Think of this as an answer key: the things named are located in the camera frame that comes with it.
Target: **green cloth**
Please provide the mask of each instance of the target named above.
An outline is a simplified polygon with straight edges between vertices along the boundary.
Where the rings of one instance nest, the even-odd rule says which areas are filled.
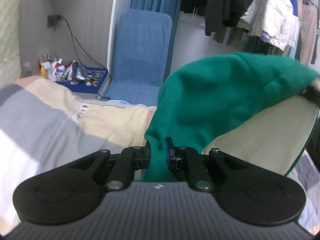
[[[297,95],[317,76],[290,58],[249,53],[204,58],[178,69],[159,90],[145,133],[151,161],[143,180],[176,180],[166,164],[166,137],[200,153],[261,110]]]

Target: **beige pants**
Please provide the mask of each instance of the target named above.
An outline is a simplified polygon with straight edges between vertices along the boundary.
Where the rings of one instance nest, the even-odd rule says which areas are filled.
[[[300,62],[309,65],[316,43],[317,9],[313,5],[303,5],[303,21],[301,23]]]

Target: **blue storage tray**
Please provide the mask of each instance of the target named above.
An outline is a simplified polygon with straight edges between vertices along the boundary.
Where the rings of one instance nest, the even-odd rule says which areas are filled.
[[[68,81],[56,81],[57,84],[63,85],[66,88],[69,88],[72,92],[77,93],[87,93],[87,94],[97,94],[99,92],[99,89],[101,88],[103,82],[108,76],[107,70],[103,68],[94,68],[94,67],[87,67],[88,70],[98,70],[98,71],[105,71],[105,74],[102,76],[101,80],[99,81],[97,86],[87,86],[87,85],[80,85],[75,84],[72,85]]]

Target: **black cable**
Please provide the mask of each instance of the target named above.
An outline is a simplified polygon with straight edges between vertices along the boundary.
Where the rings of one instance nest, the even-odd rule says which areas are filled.
[[[90,59],[92,59],[94,62],[100,64],[101,66],[103,66],[103,67],[107,70],[107,77],[109,76],[110,82],[111,82],[112,79],[111,79],[111,76],[110,76],[110,73],[109,73],[108,69],[107,69],[104,65],[102,65],[100,62],[98,62],[98,61],[96,61],[95,59],[93,59],[93,58],[84,50],[84,48],[82,48],[82,46],[80,45],[80,42],[78,41],[78,39],[76,38],[76,36],[74,36],[74,34],[72,33],[71,28],[70,28],[70,25],[69,25],[67,19],[66,19],[64,16],[62,16],[62,18],[66,21],[66,23],[67,23],[67,25],[68,25],[68,29],[69,29],[70,34],[71,34],[71,39],[72,39],[73,47],[74,47],[74,49],[75,49],[76,55],[77,55],[78,60],[80,61],[80,63],[85,67],[85,65],[82,63],[82,61],[81,61],[80,58],[79,58],[79,55],[78,55],[78,53],[77,53],[76,45],[75,45],[75,41],[73,40],[73,37],[74,37],[74,38],[76,39],[76,41],[78,42],[80,48],[84,51],[85,54],[87,54],[87,55],[89,56]],[[110,100],[110,99],[111,99],[110,97],[103,97],[103,96],[100,95],[93,87],[92,87],[92,89],[93,89],[93,91],[96,92],[102,99],[105,99],[105,100]]]

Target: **bed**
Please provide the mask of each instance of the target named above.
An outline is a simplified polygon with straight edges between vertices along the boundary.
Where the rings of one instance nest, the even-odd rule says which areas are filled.
[[[19,224],[12,204],[18,184],[99,149],[116,154],[143,146],[155,110],[83,100],[39,76],[0,89],[0,234]],[[315,235],[320,230],[320,173],[306,151],[288,177],[305,189],[307,203],[299,224]]]

